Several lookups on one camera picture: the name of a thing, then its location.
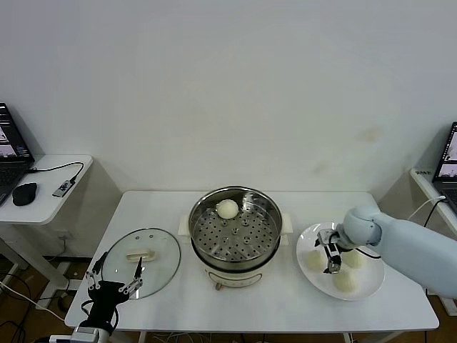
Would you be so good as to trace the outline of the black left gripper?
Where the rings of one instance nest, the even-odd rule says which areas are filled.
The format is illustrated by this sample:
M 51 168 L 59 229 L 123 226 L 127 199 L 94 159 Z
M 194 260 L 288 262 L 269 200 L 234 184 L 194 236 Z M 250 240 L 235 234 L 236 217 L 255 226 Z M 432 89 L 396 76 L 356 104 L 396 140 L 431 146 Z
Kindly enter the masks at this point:
M 92 307 L 86 320 L 88 327 L 117 327 L 119 312 L 117 306 L 127 301 L 127 295 L 135 295 L 142 286 L 142 260 L 140 257 L 133 280 L 128 284 L 121 282 L 101 281 L 101 271 L 108 252 L 104 252 L 95 261 L 92 268 L 86 271 L 88 294 L 92 301 Z

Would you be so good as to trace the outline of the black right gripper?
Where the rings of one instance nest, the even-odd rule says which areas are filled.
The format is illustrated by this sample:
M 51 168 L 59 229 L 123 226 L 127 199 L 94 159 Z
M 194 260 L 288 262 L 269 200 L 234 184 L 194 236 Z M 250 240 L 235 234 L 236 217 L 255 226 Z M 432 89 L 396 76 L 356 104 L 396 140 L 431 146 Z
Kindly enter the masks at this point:
M 341 269 L 341 255 L 338 250 L 338 245 L 335 243 L 329 243 L 323 245 L 324 251 L 327 256 L 327 268 L 324 269 L 324 274 L 338 274 Z

